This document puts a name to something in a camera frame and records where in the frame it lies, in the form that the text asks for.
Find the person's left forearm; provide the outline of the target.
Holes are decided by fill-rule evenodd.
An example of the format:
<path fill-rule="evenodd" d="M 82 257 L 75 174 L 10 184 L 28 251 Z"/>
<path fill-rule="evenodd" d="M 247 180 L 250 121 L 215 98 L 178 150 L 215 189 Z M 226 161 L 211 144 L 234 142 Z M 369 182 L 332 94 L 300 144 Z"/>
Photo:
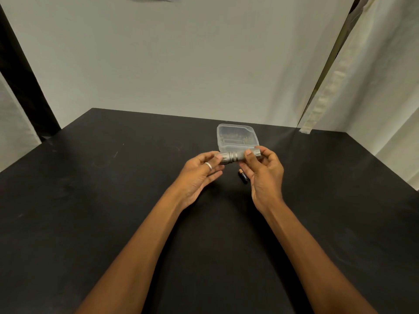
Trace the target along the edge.
<path fill-rule="evenodd" d="M 75 314 L 140 314 L 164 245 L 184 207 L 171 186 Z"/>

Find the person's right forearm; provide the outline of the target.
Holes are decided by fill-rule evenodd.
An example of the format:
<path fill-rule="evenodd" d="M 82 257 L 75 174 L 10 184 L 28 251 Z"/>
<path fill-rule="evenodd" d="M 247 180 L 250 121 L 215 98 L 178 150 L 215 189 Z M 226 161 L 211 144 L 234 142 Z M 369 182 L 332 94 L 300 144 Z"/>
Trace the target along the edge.
<path fill-rule="evenodd" d="M 315 314 L 378 314 L 282 200 L 261 208 Z"/>

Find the clear plastic container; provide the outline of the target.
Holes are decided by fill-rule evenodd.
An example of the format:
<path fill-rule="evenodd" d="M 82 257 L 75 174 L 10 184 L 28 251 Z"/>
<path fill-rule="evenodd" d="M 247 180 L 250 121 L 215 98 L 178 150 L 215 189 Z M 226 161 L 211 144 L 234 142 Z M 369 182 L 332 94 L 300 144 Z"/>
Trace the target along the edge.
<path fill-rule="evenodd" d="M 217 126 L 217 145 L 220 153 L 241 152 L 259 145 L 250 126 L 220 124 Z"/>

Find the wide black frame post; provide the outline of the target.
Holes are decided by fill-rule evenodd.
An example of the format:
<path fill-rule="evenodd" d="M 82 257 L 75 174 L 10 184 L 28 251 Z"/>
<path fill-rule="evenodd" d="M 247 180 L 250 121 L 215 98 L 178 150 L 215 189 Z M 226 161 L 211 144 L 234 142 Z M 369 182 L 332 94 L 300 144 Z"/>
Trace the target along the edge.
<path fill-rule="evenodd" d="M 61 130 L 0 5 L 0 72 L 41 142 Z"/>

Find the plain white cloth panel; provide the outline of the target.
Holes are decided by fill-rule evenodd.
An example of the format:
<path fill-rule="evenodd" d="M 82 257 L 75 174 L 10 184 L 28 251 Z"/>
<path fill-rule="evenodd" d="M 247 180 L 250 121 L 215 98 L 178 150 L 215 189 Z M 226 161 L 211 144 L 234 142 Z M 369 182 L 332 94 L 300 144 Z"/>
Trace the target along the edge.
<path fill-rule="evenodd" d="M 0 172 L 40 144 L 34 127 L 0 72 Z"/>

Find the white curtain with hemmed edge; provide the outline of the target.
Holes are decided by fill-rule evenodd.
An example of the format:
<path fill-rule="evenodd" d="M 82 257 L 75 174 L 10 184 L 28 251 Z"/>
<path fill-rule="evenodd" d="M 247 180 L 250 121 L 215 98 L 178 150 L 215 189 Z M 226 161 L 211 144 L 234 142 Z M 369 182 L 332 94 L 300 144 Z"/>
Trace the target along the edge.
<path fill-rule="evenodd" d="M 419 191 L 419 0 L 368 0 L 298 124 L 345 132 Z"/>

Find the grey metal flashlight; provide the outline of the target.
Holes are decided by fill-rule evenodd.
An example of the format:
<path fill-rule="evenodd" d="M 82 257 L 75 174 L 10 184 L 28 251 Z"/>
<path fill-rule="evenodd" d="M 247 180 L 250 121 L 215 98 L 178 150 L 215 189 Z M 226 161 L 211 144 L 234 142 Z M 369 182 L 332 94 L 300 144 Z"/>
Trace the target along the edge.
<path fill-rule="evenodd" d="M 249 150 L 256 156 L 257 159 L 261 158 L 262 154 L 259 148 L 251 148 Z M 220 153 L 222 160 L 219 164 L 227 165 L 235 162 L 243 162 L 245 161 L 245 151 L 246 149 L 241 149 L 238 151 Z"/>

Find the person's right hand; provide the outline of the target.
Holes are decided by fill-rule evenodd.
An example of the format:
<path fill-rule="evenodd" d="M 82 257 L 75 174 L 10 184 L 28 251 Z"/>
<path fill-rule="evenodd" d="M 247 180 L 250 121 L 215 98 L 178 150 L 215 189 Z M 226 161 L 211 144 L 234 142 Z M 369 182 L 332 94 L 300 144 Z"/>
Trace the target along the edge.
<path fill-rule="evenodd" d="M 258 146 L 261 151 L 259 171 L 254 175 L 247 175 L 251 182 L 251 196 L 257 210 L 264 216 L 285 204 L 282 196 L 282 179 L 284 168 L 277 154 L 272 150 Z M 244 171 L 244 163 L 239 166 Z"/>

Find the person's left hand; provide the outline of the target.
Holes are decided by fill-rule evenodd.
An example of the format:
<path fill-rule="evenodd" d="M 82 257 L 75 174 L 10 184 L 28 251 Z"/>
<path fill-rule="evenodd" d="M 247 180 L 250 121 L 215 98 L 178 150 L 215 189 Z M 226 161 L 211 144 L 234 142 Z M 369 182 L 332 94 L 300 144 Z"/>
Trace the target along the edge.
<path fill-rule="evenodd" d="M 194 161 L 193 157 L 185 163 L 170 187 L 181 211 L 193 204 L 202 190 L 223 174 L 225 166 L 219 164 L 221 160 L 219 153 L 210 161 Z"/>

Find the thin black frame pole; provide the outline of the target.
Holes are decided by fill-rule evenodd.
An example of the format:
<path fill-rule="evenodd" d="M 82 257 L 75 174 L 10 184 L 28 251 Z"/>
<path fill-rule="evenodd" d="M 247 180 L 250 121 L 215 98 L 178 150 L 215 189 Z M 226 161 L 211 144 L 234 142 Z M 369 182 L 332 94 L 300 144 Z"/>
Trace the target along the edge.
<path fill-rule="evenodd" d="M 319 79 L 318 79 L 318 81 L 317 81 L 317 83 L 316 83 L 316 85 L 315 85 L 315 87 L 313 89 L 313 92 L 312 92 L 312 94 L 311 94 L 311 96 L 310 96 L 310 98 L 308 100 L 308 103 L 307 103 L 307 105 L 305 107 L 305 110 L 304 110 L 304 112 L 303 112 L 303 114 L 302 114 L 302 116 L 300 118 L 300 121 L 299 121 L 298 125 L 302 124 L 302 118 L 303 118 L 303 116 L 306 114 L 307 109 L 308 109 L 309 105 L 311 104 L 311 101 L 313 100 L 315 94 L 317 93 L 318 89 L 320 88 L 320 85 L 324 81 L 324 79 L 325 79 L 325 77 L 326 77 L 329 69 L 331 68 L 334 60 L 336 59 L 336 57 L 337 57 L 340 49 L 342 48 L 343 43 L 345 42 L 345 40 L 347 38 L 347 35 L 348 35 L 348 30 L 349 30 L 350 22 L 352 21 L 352 16 L 351 15 L 352 15 L 353 11 L 358 7 L 358 5 L 359 5 L 360 2 L 361 2 L 361 0 L 354 0 L 354 2 L 352 4 L 352 7 L 349 10 L 348 16 L 347 16 L 346 20 L 344 21 L 344 24 L 343 24 L 343 26 L 342 26 L 342 28 L 341 28 L 341 30 L 339 32 L 339 35 L 337 37 L 337 40 L 335 41 L 334 46 L 333 46 L 333 48 L 332 48 L 332 50 L 330 52 L 330 55 L 329 55 L 329 57 L 328 57 L 328 59 L 327 59 L 327 61 L 325 63 L 325 66 L 324 66 L 324 68 L 322 70 L 322 73 L 320 74 L 320 77 L 319 77 Z"/>

